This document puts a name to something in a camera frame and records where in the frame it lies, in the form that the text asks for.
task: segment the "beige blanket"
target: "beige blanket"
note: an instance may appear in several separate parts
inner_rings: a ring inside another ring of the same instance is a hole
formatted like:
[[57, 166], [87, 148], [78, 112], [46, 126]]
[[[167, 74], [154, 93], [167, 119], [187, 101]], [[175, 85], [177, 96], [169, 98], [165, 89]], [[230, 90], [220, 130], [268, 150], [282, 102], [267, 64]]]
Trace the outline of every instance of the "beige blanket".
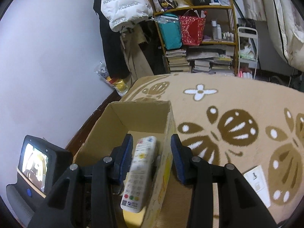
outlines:
[[[139, 79], [122, 101], [139, 100], [170, 100], [183, 145], [209, 163], [231, 162], [242, 173], [261, 165], [269, 211], [277, 223], [290, 217], [304, 193], [303, 93], [262, 81], [180, 73]], [[171, 173], [157, 227], [185, 228], [191, 194]]]

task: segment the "white flower pattern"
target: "white flower pattern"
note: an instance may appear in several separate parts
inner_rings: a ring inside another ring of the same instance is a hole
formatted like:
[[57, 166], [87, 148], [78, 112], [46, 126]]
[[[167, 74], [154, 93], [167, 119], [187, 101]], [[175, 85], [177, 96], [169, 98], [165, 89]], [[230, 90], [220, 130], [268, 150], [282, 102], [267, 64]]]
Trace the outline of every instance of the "white flower pattern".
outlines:
[[184, 90], [185, 94], [194, 94], [193, 100], [200, 101], [204, 95], [217, 93], [216, 89], [205, 89], [203, 84], [197, 84], [196, 89], [186, 89]]

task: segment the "white bottle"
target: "white bottle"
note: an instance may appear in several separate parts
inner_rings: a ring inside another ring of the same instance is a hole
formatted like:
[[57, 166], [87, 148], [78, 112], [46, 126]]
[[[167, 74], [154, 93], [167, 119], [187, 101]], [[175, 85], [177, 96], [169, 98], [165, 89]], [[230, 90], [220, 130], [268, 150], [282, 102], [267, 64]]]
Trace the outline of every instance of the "white bottle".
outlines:
[[213, 40], [218, 40], [216, 21], [211, 21]]
[[220, 24], [217, 24], [216, 29], [217, 29], [217, 38], [218, 38], [218, 39], [222, 39], [222, 29], [221, 29], [221, 25], [220, 25]]
[[138, 213], [144, 207], [155, 153], [156, 137], [148, 136], [139, 140], [120, 203], [122, 209]]

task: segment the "stack of books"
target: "stack of books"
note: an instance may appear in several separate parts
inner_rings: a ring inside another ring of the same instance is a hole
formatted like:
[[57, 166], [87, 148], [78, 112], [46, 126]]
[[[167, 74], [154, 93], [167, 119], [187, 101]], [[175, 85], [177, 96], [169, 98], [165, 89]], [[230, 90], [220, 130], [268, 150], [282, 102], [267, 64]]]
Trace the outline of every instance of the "stack of books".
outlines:
[[230, 53], [218, 48], [190, 48], [187, 60], [194, 62], [194, 73], [234, 75]]
[[189, 62], [186, 60], [186, 50], [169, 50], [166, 52], [168, 58], [170, 72], [189, 72], [191, 67]]

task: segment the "puffer jacket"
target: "puffer jacket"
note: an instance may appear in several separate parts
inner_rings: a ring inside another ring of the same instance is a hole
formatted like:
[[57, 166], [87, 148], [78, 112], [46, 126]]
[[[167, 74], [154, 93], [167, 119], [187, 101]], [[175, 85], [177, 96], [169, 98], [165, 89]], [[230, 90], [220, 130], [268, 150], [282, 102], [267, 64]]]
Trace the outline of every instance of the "puffer jacket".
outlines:
[[153, 13], [148, 0], [101, 0], [101, 11], [114, 32], [133, 28]]

